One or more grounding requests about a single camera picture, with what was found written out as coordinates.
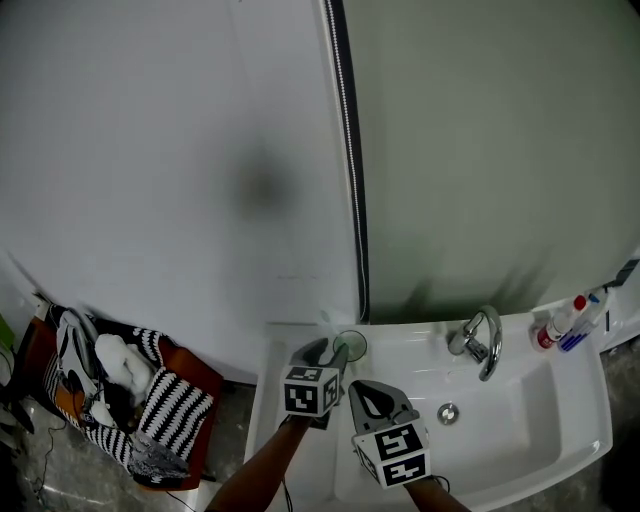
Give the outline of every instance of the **sink countertop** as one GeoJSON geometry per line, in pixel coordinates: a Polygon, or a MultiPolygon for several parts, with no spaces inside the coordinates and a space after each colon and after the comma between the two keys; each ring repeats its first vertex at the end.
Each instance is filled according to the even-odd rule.
{"type": "MultiPolygon", "coordinates": [[[[402,389],[425,421],[433,472],[451,480],[452,493],[474,511],[491,510],[553,485],[597,460],[612,445],[597,343],[588,338],[568,354],[556,347],[538,352],[529,339],[528,331],[536,322],[532,313],[501,320],[502,357],[486,383],[478,379],[481,367],[469,355],[453,356],[447,349],[446,333],[459,322],[335,328],[357,330],[369,344],[365,357],[349,365],[345,390],[354,378],[402,389]],[[434,415],[437,406],[448,400],[460,407],[460,418],[451,427],[438,424],[434,415]]],[[[270,326],[247,458],[285,416],[280,373],[291,353],[318,337],[335,337],[327,329],[270,326]]],[[[487,343],[486,322],[477,338],[487,343]]],[[[345,395],[328,430],[309,431],[287,472],[296,509],[413,510],[403,489],[383,492],[360,470],[351,453],[351,435],[353,422],[345,395]]],[[[278,506],[276,500],[273,510],[278,506]]]]}

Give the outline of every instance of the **wire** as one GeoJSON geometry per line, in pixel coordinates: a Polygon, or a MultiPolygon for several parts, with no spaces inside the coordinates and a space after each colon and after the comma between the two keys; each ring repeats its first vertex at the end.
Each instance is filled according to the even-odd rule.
{"type": "Polygon", "coordinates": [[[49,454],[53,451],[53,432],[58,432],[59,430],[64,430],[65,428],[67,428],[66,421],[64,422],[64,425],[62,425],[61,427],[58,427],[58,428],[49,427],[47,429],[47,431],[49,432],[49,437],[51,438],[51,447],[49,448],[49,451],[44,455],[44,470],[42,471],[42,478],[40,477],[36,478],[32,484],[35,486],[37,485],[37,482],[40,481],[40,487],[38,488],[38,490],[34,490],[36,496],[38,496],[42,491],[42,489],[44,488],[44,482],[47,477],[47,465],[49,464],[49,454]]]}
{"type": "MultiPolygon", "coordinates": [[[[104,400],[105,403],[107,403],[107,400],[104,396],[102,396],[102,393],[104,393],[104,382],[102,380],[102,372],[100,371],[100,368],[98,369],[98,388],[97,391],[95,392],[94,395],[90,396],[89,399],[86,399],[86,395],[85,395],[85,403],[82,404],[82,411],[84,413],[84,411],[89,411],[89,413],[91,414],[91,416],[93,417],[93,413],[91,413],[91,408],[93,407],[93,404],[96,403],[96,401],[98,399],[102,399],[104,400]]],[[[73,402],[73,408],[75,411],[75,400],[73,402]]]]}
{"type": "Polygon", "coordinates": [[[56,326],[56,329],[60,328],[60,323],[56,322],[55,317],[53,316],[53,314],[51,313],[51,309],[53,309],[53,302],[51,302],[49,304],[49,307],[47,308],[47,315],[49,315],[51,317],[51,321],[53,322],[53,325],[56,326]]]}
{"type": "Polygon", "coordinates": [[[440,487],[442,487],[443,489],[444,489],[444,485],[442,485],[442,482],[440,480],[442,479],[445,482],[447,482],[447,492],[451,493],[451,483],[447,478],[443,477],[442,475],[431,475],[431,476],[436,482],[438,482],[438,485],[440,485],[440,487]]]}
{"type": "Polygon", "coordinates": [[[9,362],[9,359],[7,359],[7,356],[5,356],[2,352],[0,352],[0,356],[2,356],[2,359],[4,359],[7,362],[7,370],[9,370],[9,374],[13,373],[13,369],[11,368],[11,363],[9,362]]]}
{"type": "MultiPolygon", "coordinates": [[[[78,408],[76,407],[76,392],[75,390],[73,391],[73,393],[71,393],[71,402],[73,403],[73,412],[76,415],[76,421],[78,422],[78,429],[80,430],[80,432],[82,432],[82,436],[87,439],[87,432],[84,429],[83,426],[83,419],[80,417],[80,415],[78,414],[78,408]]],[[[82,404],[82,413],[84,414],[84,404],[82,404]]]]}
{"type": "Polygon", "coordinates": [[[171,494],[169,491],[166,491],[166,493],[171,496],[174,500],[178,500],[180,503],[182,503],[185,507],[187,507],[189,510],[193,510],[193,512],[196,512],[195,509],[192,509],[189,505],[187,505],[184,501],[182,501],[180,498],[178,498],[177,496],[174,496],[173,494],[171,494]]]}
{"type": "MultiPolygon", "coordinates": [[[[290,414],[282,420],[280,425],[278,425],[278,430],[280,430],[280,427],[284,425],[289,418],[291,418],[290,414]]],[[[293,512],[293,501],[291,501],[291,494],[289,494],[289,489],[287,489],[287,482],[285,481],[284,477],[282,477],[282,486],[284,487],[284,499],[287,501],[287,510],[289,512],[293,512]]]]}

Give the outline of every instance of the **striped cloth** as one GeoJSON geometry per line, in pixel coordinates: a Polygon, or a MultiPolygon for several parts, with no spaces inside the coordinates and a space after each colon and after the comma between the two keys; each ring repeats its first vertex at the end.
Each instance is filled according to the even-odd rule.
{"type": "Polygon", "coordinates": [[[87,435],[87,439],[111,455],[125,468],[129,465],[131,440],[122,430],[95,423],[95,426],[85,427],[84,432],[87,435]]]}
{"type": "Polygon", "coordinates": [[[151,383],[138,431],[188,461],[213,397],[164,366],[151,383]]]}
{"type": "Polygon", "coordinates": [[[165,335],[158,331],[134,327],[133,336],[134,339],[132,341],[138,346],[140,353],[151,361],[156,368],[161,366],[163,361],[162,353],[160,352],[160,337],[165,335]]]}
{"type": "Polygon", "coordinates": [[[51,403],[62,413],[62,415],[67,419],[69,423],[71,423],[77,429],[80,429],[80,424],[78,420],[71,416],[67,411],[65,411],[62,407],[59,407],[56,402],[56,392],[58,391],[58,384],[60,382],[60,372],[58,371],[58,356],[54,355],[50,360],[49,364],[47,364],[47,368],[44,372],[44,377],[42,379],[42,386],[44,387],[49,400],[51,403]]]}

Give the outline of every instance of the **cable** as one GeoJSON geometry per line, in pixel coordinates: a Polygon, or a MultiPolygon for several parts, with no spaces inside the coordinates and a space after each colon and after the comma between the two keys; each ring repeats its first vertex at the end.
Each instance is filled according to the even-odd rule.
{"type": "Polygon", "coordinates": [[[55,317],[53,316],[53,314],[51,313],[51,309],[53,308],[53,302],[51,302],[49,304],[49,307],[47,308],[47,315],[51,317],[51,322],[53,323],[53,325],[56,326],[56,329],[60,328],[60,323],[56,322],[55,317]]]}
{"type": "MultiPolygon", "coordinates": [[[[71,393],[71,403],[73,403],[73,412],[76,415],[76,421],[78,422],[78,430],[82,433],[82,437],[87,439],[87,432],[83,427],[83,419],[78,414],[78,408],[76,407],[76,392],[75,390],[71,393]]],[[[84,403],[82,404],[82,413],[84,414],[84,403]]]]}
{"type": "MultiPolygon", "coordinates": [[[[291,418],[290,414],[282,420],[280,425],[278,425],[278,430],[280,430],[280,427],[282,427],[282,425],[284,425],[289,418],[291,418]]],[[[289,494],[289,489],[287,489],[287,482],[285,481],[284,477],[282,477],[282,486],[284,487],[284,499],[287,501],[287,510],[289,512],[293,512],[293,501],[291,501],[291,494],[289,494]]]]}
{"type": "Polygon", "coordinates": [[[166,491],[166,493],[171,496],[174,500],[178,500],[180,503],[182,503],[185,507],[187,507],[189,510],[193,510],[193,512],[196,512],[194,509],[192,509],[189,505],[187,505],[184,501],[182,501],[180,498],[178,498],[177,496],[174,496],[173,494],[171,494],[169,491],[166,491]]]}
{"type": "Polygon", "coordinates": [[[49,454],[53,451],[53,432],[58,432],[59,430],[64,430],[65,428],[67,428],[67,422],[64,422],[64,425],[62,425],[59,428],[53,428],[53,427],[49,427],[47,429],[47,431],[49,432],[49,437],[51,438],[51,448],[49,448],[49,451],[47,453],[45,453],[44,455],[44,470],[42,471],[42,478],[38,477],[35,479],[35,481],[32,483],[32,485],[37,485],[38,480],[40,481],[40,487],[38,488],[38,490],[34,490],[36,496],[39,496],[40,492],[42,491],[42,489],[44,488],[44,482],[45,479],[47,477],[47,465],[49,464],[49,454]]]}
{"type": "Polygon", "coordinates": [[[7,362],[7,370],[9,370],[9,374],[13,373],[13,368],[11,368],[11,363],[9,362],[9,359],[7,359],[7,356],[5,356],[2,352],[0,352],[0,356],[2,356],[2,359],[7,362]]]}
{"type": "Polygon", "coordinates": [[[445,478],[442,475],[431,475],[431,477],[438,482],[438,485],[440,487],[442,487],[444,489],[444,485],[442,485],[442,482],[440,481],[440,479],[444,480],[445,482],[447,482],[447,492],[450,494],[451,493],[451,483],[449,483],[449,480],[447,478],[445,478]]]}

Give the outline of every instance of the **gray floor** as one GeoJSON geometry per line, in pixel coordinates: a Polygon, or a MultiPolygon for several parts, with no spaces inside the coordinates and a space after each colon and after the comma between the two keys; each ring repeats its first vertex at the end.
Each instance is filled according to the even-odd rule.
{"type": "MultiPolygon", "coordinates": [[[[602,356],[614,427],[614,439],[628,425],[640,420],[640,345],[625,345],[602,356]]],[[[208,452],[208,471],[219,482],[226,481],[242,464],[254,389],[228,386],[221,402],[208,452]]],[[[51,440],[48,427],[62,421],[26,402],[37,433],[23,439],[23,454],[17,458],[19,483],[27,496],[25,510],[67,511],[185,511],[182,504],[165,493],[141,490],[107,455],[86,442],[71,427],[53,432],[54,449],[49,456],[41,499],[31,488],[44,469],[44,455],[51,440]]],[[[599,489],[602,461],[526,500],[499,509],[500,512],[609,512],[601,503],[599,489]]],[[[198,491],[177,494],[192,508],[204,510],[219,485],[203,483],[198,491]]]]}

